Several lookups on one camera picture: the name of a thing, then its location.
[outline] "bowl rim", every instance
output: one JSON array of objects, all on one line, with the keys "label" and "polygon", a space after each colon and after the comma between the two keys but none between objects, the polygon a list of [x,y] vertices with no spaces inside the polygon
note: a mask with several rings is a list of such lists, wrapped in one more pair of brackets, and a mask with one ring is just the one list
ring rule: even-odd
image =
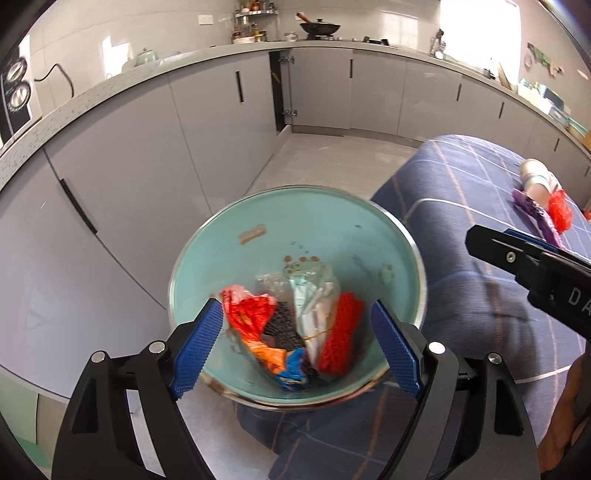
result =
[{"label": "bowl rim", "polygon": [[[420,251],[418,250],[418,246],[417,246],[416,242],[414,241],[414,239],[412,238],[412,236],[410,235],[410,233],[408,232],[408,230],[406,229],[406,227],[402,224],[402,222],[400,220],[398,220],[394,215],[392,215],[392,213],[390,213],[389,211],[387,211],[386,209],[384,209],[383,207],[381,207],[377,203],[372,202],[371,200],[365,200],[365,199],[362,199],[352,193],[349,193],[349,192],[346,192],[346,191],[340,190],[340,189],[335,189],[332,187],[323,187],[323,186],[319,186],[319,185],[306,185],[306,184],[284,185],[281,187],[276,187],[273,189],[263,190],[261,192],[249,194],[239,200],[236,200],[235,202],[230,203],[229,205],[226,205],[220,211],[218,211],[217,213],[212,215],[210,218],[208,218],[197,229],[197,231],[191,236],[191,238],[187,241],[187,243],[185,244],[185,246],[183,247],[183,249],[179,253],[177,260],[174,263],[173,271],[170,275],[170,280],[168,281],[167,314],[168,314],[168,321],[170,323],[171,330],[174,330],[178,325],[180,325],[180,324],[177,324],[173,318],[172,300],[173,300],[173,290],[174,290],[174,285],[175,285],[176,274],[177,274],[178,268],[180,266],[181,259],[184,257],[185,252],[187,251],[189,246],[193,243],[193,241],[195,240],[197,235],[199,235],[199,233],[201,233],[201,231],[204,230],[205,227],[207,227],[210,223],[212,223],[217,217],[219,217],[221,214],[223,214],[225,211],[229,210],[230,208],[234,207],[235,205],[238,205],[240,202],[245,202],[255,196],[258,196],[258,195],[261,195],[264,193],[276,192],[276,191],[280,191],[280,190],[291,190],[291,189],[314,189],[314,190],[322,190],[325,192],[334,192],[334,193],[344,194],[346,196],[349,196],[349,197],[359,200],[361,202],[367,203],[368,205],[371,205],[377,211],[381,212],[388,220],[390,220],[394,224],[394,226],[402,233],[402,235],[404,236],[404,238],[408,242],[409,246],[411,247],[411,250],[413,252],[414,261],[417,266],[419,294],[418,294],[417,312],[415,314],[415,318],[412,322],[412,325],[414,325],[415,327],[417,327],[420,330],[423,326],[423,321],[425,319],[425,315],[426,315],[426,311],[427,311],[427,275],[425,272],[425,266],[423,264],[423,258],[421,257]],[[213,389],[217,393],[223,395],[226,398],[230,398],[231,400],[234,400],[240,404],[246,405],[248,407],[254,407],[254,408],[258,408],[258,409],[262,409],[262,410],[271,410],[271,411],[305,411],[305,410],[310,410],[311,408],[326,407],[326,406],[331,406],[331,405],[336,405],[336,404],[342,403],[346,400],[351,400],[352,398],[355,398],[355,397],[361,395],[362,393],[370,390],[371,388],[376,386],[378,383],[380,383],[384,379],[384,377],[386,377],[388,370],[389,370],[389,365],[388,365],[387,361],[384,361],[384,367],[381,368],[380,370],[378,370],[378,372],[371,379],[369,379],[366,384],[361,385],[360,387],[357,387],[357,388],[351,388],[348,390],[341,391],[340,393],[335,394],[335,398],[331,398],[329,400],[309,399],[309,400],[303,400],[302,402],[300,402],[298,404],[274,403],[272,401],[260,402],[260,401],[254,400],[252,398],[246,397],[244,395],[238,394],[235,390],[231,389],[229,386],[225,385],[224,383],[220,382],[216,378],[213,378],[211,375],[204,372],[204,370],[201,371],[200,377],[205,381],[205,383],[211,389]]]}]

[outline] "green container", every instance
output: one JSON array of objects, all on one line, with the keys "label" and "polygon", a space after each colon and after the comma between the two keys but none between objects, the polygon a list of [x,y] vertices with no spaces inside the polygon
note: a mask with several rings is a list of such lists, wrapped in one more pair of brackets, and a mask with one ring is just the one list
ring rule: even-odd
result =
[{"label": "green container", "polygon": [[423,262],[402,224],[377,205],[313,186],[282,187],[244,198],[209,219],[174,267],[168,299],[174,328],[191,322],[228,285],[256,292],[256,278],[279,272],[287,257],[318,257],[333,266],[342,291],[365,302],[357,332],[363,346],[347,376],[302,393],[286,392],[257,365],[234,335],[220,333],[201,377],[214,390],[267,410],[308,410],[350,399],[375,385],[388,364],[375,339],[369,308],[382,299],[420,327],[427,287]]}]

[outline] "red plastic bag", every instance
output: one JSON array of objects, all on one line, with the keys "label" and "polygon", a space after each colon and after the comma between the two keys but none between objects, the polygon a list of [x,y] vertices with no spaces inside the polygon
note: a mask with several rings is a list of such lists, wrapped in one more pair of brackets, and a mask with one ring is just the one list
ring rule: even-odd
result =
[{"label": "red plastic bag", "polygon": [[572,226],[573,212],[566,201],[564,190],[556,190],[548,202],[548,215],[552,218],[556,231],[563,234]]},{"label": "red plastic bag", "polygon": [[222,291],[223,307],[230,325],[243,343],[273,374],[285,370],[285,350],[261,341],[265,325],[275,312],[277,301],[269,295],[255,296],[240,285]]}]

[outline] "gray countertop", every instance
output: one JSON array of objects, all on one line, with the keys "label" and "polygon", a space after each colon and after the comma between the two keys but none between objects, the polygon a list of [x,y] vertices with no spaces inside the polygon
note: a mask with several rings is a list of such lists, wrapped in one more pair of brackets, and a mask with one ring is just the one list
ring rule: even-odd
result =
[{"label": "gray countertop", "polygon": [[587,152],[579,142],[577,142],[566,130],[564,130],[562,125],[560,125],[560,123],[558,123],[556,120],[543,114],[522,97],[502,87],[500,83],[493,80],[488,80],[483,76],[478,75],[476,72],[473,72],[469,69],[464,69],[453,63],[437,60],[424,53],[412,50],[405,50],[402,48],[397,49],[385,47],[382,45],[353,41],[302,41],[297,43],[269,42],[204,48],[191,53],[185,53],[167,59],[150,62],[140,67],[134,68],[128,72],[116,75],[81,93],[61,107],[52,111],[46,117],[39,120],[23,136],[21,136],[16,142],[6,149],[6,151],[0,157],[0,190],[4,188],[10,178],[17,172],[17,170],[53,136],[55,136],[63,128],[65,128],[87,111],[117,95],[118,93],[121,93],[139,83],[145,82],[146,80],[150,80],[151,78],[154,78],[158,75],[162,75],[163,73],[203,61],[248,52],[264,50],[286,50],[294,47],[354,48],[355,50],[377,51],[385,54],[398,55],[409,59],[425,61],[443,68],[454,70],[465,76],[478,80],[492,88],[495,88],[515,99],[516,101],[521,102],[523,105],[530,108],[540,117],[544,118],[547,122],[559,129],[563,135],[570,138],[581,149],[581,151],[587,155],[589,161],[591,161],[591,154],[589,154],[589,152]]}]

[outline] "cabinet door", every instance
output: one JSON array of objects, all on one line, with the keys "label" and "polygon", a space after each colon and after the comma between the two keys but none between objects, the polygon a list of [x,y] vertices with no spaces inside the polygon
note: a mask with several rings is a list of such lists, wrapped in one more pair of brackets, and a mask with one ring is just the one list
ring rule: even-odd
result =
[{"label": "cabinet door", "polygon": [[170,334],[166,311],[83,223],[44,153],[0,193],[0,364],[69,397],[94,351],[138,353]]},{"label": "cabinet door", "polygon": [[492,141],[518,155],[525,155],[525,148],[534,128],[535,113],[519,102],[504,96]]},{"label": "cabinet door", "polygon": [[502,94],[482,82],[462,77],[457,98],[456,132],[492,140],[502,105]]},{"label": "cabinet door", "polygon": [[462,75],[422,61],[407,61],[398,135],[427,141],[456,134],[456,98]]},{"label": "cabinet door", "polygon": [[554,151],[558,146],[560,133],[553,125],[536,115],[530,140],[524,151],[524,158],[535,158],[548,166]]},{"label": "cabinet door", "polygon": [[591,161],[566,135],[559,134],[548,169],[556,175],[564,191],[584,209],[591,197]]},{"label": "cabinet door", "polygon": [[351,128],[396,135],[406,60],[373,51],[353,53]]},{"label": "cabinet door", "polygon": [[167,305],[174,263],[211,212],[166,77],[92,109],[52,139],[47,153],[101,241]]},{"label": "cabinet door", "polygon": [[238,63],[244,103],[242,114],[248,133],[252,179],[257,177],[274,153],[277,140],[271,64],[267,52],[241,56]]},{"label": "cabinet door", "polygon": [[349,129],[351,61],[348,48],[306,47],[291,51],[291,106],[294,125]]},{"label": "cabinet door", "polygon": [[239,70],[236,60],[220,59],[168,74],[187,145],[213,213],[240,199],[254,181]]}]

